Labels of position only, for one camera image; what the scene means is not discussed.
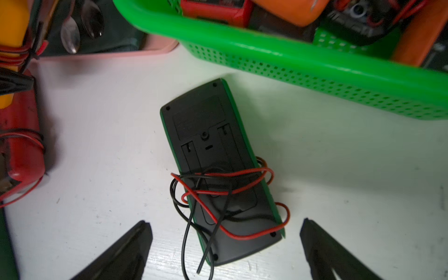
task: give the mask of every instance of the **metal spoon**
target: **metal spoon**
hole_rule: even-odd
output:
[[[81,10],[81,20],[87,34],[98,38],[104,32],[104,17],[98,5],[92,0],[85,0]]]
[[[70,54],[75,54],[81,45],[81,36],[79,34],[78,24],[72,18],[73,9],[75,7],[75,0],[72,0],[70,6],[70,13],[62,23],[60,30],[60,40],[65,50]]]

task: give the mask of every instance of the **wire bundle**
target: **wire bundle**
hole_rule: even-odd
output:
[[[42,149],[43,152],[45,152],[45,145],[43,143],[43,135],[35,130],[32,129],[9,129],[9,130],[3,130],[0,132],[0,139],[1,140],[5,140],[7,138],[25,138],[28,139],[29,141],[31,141],[32,143],[34,143],[36,146],[40,147]],[[27,190],[24,194],[22,194],[21,196],[19,196],[18,198],[16,198],[15,200],[12,200],[8,203],[5,204],[1,204],[0,205],[0,209],[4,208],[8,205],[11,205],[17,201],[19,201],[20,199],[24,198],[27,194],[29,194],[31,191],[33,191],[42,181],[43,177],[40,177],[37,182],[29,189]]]
[[[397,0],[388,0],[388,1],[389,1],[390,6],[392,7],[392,9],[397,11],[397,15],[392,20],[391,26],[396,25],[400,20],[403,20],[410,16],[413,16],[418,11],[420,11],[428,2],[428,0],[421,0],[420,2],[417,3],[418,0],[409,0],[402,7],[397,2]],[[350,2],[351,2],[351,0],[336,0],[334,2],[334,6],[338,11],[342,12],[347,8],[347,6],[349,5]],[[384,19],[380,19],[378,22],[373,22],[370,17],[367,19],[367,22],[372,27],[379,26],[383,21],[384,21]]]
[[[174,177],[174,179],[170,185],[171,198],[173,200],[174,207],[175,207],[177,213],[187,222],[187,227],[185,229],[184,240],[182,243],[182,251],[181,251],[182,273],[184,275],[185,280],[189,280],[186,270],[185,270],[185,245],[186,245],[188,232],[190,230],[190,226],[193,227],[198,232],[200,237],[203,239],[204,243],[207,245],[204,250],[201,262],[200,262],[199,267],[196,272],[198,274],[200,273],[202,266],[204,264],[204,261],[206,260],[207,255],[208,255],[208,261],[210,262],[210,267],[211,267],[209,280],[212,280],[213,272],[214,272],[215,255],[213,254],[211,245],[213,244],[213,241],[214,241],[214,238],[215,238],[215,235],[216,235],[218,229],[221,229],[230,238],[233,238],[235,240],[244,241],[244,240],[252,240],[252,239],[267,235],[267,234],[275,233],[276,231],[284,228],[285,225],[289,222],[290,212],[289,212],[288,207],[286,205],[284,205],[283,203],[276,202],[276,205],[279,205],[279,206],[282,206],[283,208],[285,208],[285,210],[287,212],[287,217],[283,223],[281,223],[273,228],[269,228],[269,229],[263,230],[258,233],[241,236],[241,235],[236,235],[236,234],[229,232],[224,226],[221,225],[221,223],[226,219],[226,211],[227,211],[227,208],[230,203],[232,195],[241,193],[243,191],[246,191],[246,190],[249,190],[250,188],[255,187],[257,184],[259,184],[265,178],[267,173],[271,174],[271,178],[269,179],[267,184],[269,185],[270,183],[272,183],[272,181],[274,179],[273,170],[267,167],[266,161],[263,160],[262,158],[257,157],[257,162],[261,165],[261,167],[241,170],[241,171],[232,172],[232,173],[225,173],[223,171],[223,169],[221,169],[221,168],[214,168],[214,169],[219,169],[220,171],[222,171],[222,172],[218,172],[218,173],[210,172],[211,168],[206,170],[205,173],[194,173],[194,174],[185,174],[185,175],[176,175],[174,173],[171,173],[171,176]],[[228,191],[200,190],[200,186],[201,186],[203,179],[216,179],[216,180],[222,180],[222,181],[233,180],[234,181],[235,179],[238,180],[238,179],[242,179],[242,178],[254,177],[254,175],[260,174],[260,172],[261,172],[261,175],[259,175],[256,180],[254,180],[254,181],[250,182],[249,184],[245,185],[244,187],[238,188],[236,190],[232,189],[232,184],[229,184],[230,187],[229,187]],[[187,185],[187,183],[185,183],[184,179],[193,180],[193,182],[194,182],[194,180],[197,180],[195,187],[190,188]],[[178,183],[181,183],[187,191],[182,195],[181,201],[184,203],[188,203],[185,198],[187,196],[191,196],[193,198],[191,213],[190,213],[189,218],[187,218],[179,209],[179,207],[188,208],[189,206],[187,204],[184,204],[184,203],[178,201],[175,197],[176,186]],[[210,211],[210,209],[200,199],[198,194],[227,196],[225,204],[224,204],[224,208],[223,208],[222,212],[220,213],[219,218],[217,218],[215,215],[213,215],[213,213]],[[215,228],[213,229],[212,233],[208,229],[204,228],[203,226],[192,222],[197,203],[199,203],[202,206],[202,208],[205,210],[205,212],[207,212],[209,214],[209,216],[215,222]]]
[[[418,11],[420,11],[426,4],[428,0],[422,0],[417,3],[417,0],[409,0],[406,5],[402,8],[396,0],[389,0],[389,4],[396,11],[399,11],[392,21],[392,26],[397,24],[400,20],[413,16]]]
[[[37,26],[36,37],[32,38],[32,30],[26,31],[24,43],[21,47],[7,47],[0,45],[0,67],[19,67],[19,73],[24,73],[31,62],[31,59],[38,59],[48,46],[48,41],[44,40],[39,47],[39,42],[43,36],[43,22]],[[17,56],[8,56],[5,54],[16,54]]]

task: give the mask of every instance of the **red multimeter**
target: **red multimeter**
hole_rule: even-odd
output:
[[[186,17],[245,28],[254,4],[250,0],[181,0]]]

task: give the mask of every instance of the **white table surface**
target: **white table surface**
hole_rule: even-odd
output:
[[[45,62],[40,84],[49,171],[6,210],[22,280],[65,280],[139,220],[154,240],[144,279],[183,279],[185,222],[161,106],[224,77],[270,189],[291,209],[287,238],[215,270],[215,280],[310,279],[299,232],[319,223],[385,280],[448,279],[448,121],[417,121],[193,58]],[[187,244],[192,279],[201,250]]]

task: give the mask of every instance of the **perforated basket wall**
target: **perforated basket wall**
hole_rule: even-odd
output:
[[[182,17],[179,2],[114,0],[133,25],[178,39],[199,59],[406,117],[448,119],[448,75],[366,57],[387,59],[393,46],[380,44],[394,44],[398,37],[359,47],[318,30],[310,46]]]
[[[229,66],[246,72],[265,76],[271,79],[291,83],[298,86],[317,90],[343,99],[379,108],[385,111],[421,120],[448,119],[448,110],[417,101],[397,99],[378,92],[372,92],[354,85],[341,84],[316,77],[307,73],[288,69],[281,65],[271,65],[249,57],[220,52],[192,43],[182,43],[195,57],[213,63]]]

